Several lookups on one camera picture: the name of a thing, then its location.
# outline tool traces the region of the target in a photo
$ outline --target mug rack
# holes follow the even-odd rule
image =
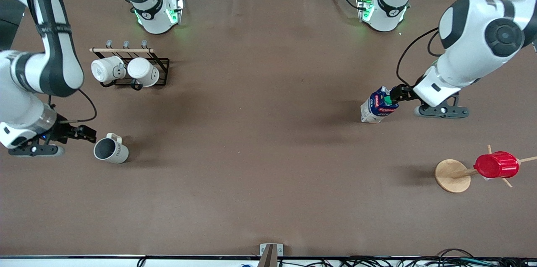
[[[144,57],[152,65],[154,66],[159,65],[157,69],[160,68],[159,69],[160,76],[159,76],[159,80],[157,81],[156,84],[154,84],[154,86],[166,86],[168,70],[169,70],[169,59],[158,57],[155,53],[155,50],[147,46],[146,40],[142,40],[142,46],[140,49],[129,48],[128,41],[123,42],[122,49],[115,49],[112,47],[112,41],[108,40],[106,42],[106,48],[90,48],[90,52],[95,53],[95,55],[98,56],[100,59],[105,58],[103,53],[110,53],[111,55],[115,55],[116,57],[119,57],[123,61],[124,67],[126,67],[132,59],[135,59],[136,57]],[[136,91],[140,91],[142,89],[142,85],[137,84],[136,79],[131,78],[129,74],[126,74],[124,78],[118,78],[116,80],[112,80],[110,83],[107,83],[107,84],[102,83],[102,82],[99,82],[99,83],[105,88],[108,88],[111,86],[130,86]]]

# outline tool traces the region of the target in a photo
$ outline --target table surface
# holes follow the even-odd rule
[[[474,177],[450,194],[433,177],[447,158],[472,167],[487,144],[537,154],[531,46],[464,89],[467,119],[417,118],[409,102],[359,122],[360,104],[398,83],[402,51],[454,1],[411,0],[379,33],[343,0],[188,0],[184,26],[154,36],[123,0],[65,0],[99,111],[89,125],[125,137],[131,155],[107,164],[78,140],[60,158],[2,149],[0,254],[249,255],[279,242],[287,255],[535,256],[535,163],[512,189]],[[108,39],[148,40],[171,59],[168,85],[100,87],[88,49]],[[426,43],[401,65],[408,80],[434,61]],[[13,48],[42,50],[29,17]],[[68,118],[92,114],[78,93],[53,102]]]

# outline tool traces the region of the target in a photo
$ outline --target mug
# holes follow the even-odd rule
[[[109,83],[112,80],[124,78],[127,70],[123,60],[115,55],[106,59],[92,61],[91,73],[101,83]]]
[[[133,78],[130,85],[135,90],[139,90],[141,87],[151,87],[160,78],[159,70],[143,57],[132,59],[127,65],[127,72]],[[136,83],[140,85],[139,89],[136,89]]]
[[[129,157],[129,149],[121,144],[123,139],[114,133],[108,133],[94,146],[94,156],[98,160],[120,164]]]

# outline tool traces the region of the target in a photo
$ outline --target white mug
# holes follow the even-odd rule
[[[160,77],[159,70],[143,57],[132,59],[127,65],[127,72],[131,78],[136,79],[136,82],[144,87],[153,86]]]
[[[115,55],[106,59],[95,60],[91,63],[91,73],[101,83],[124,78],[127,70],[123,60]]]
[[[121,144],[123,139],[114,133],[108,133],[94,146],[94,156],[98,160],[120,164],[129,157],[129,149]]]

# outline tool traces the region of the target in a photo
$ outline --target round wooden base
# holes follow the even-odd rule
[[[445,191],[452,193],[464,192],[470,187],[470,176],[453,179],[450,176],[459,171],[466,170],[464,164],[453,159],[446,159],[438,163],[435,169],[435,179]]]

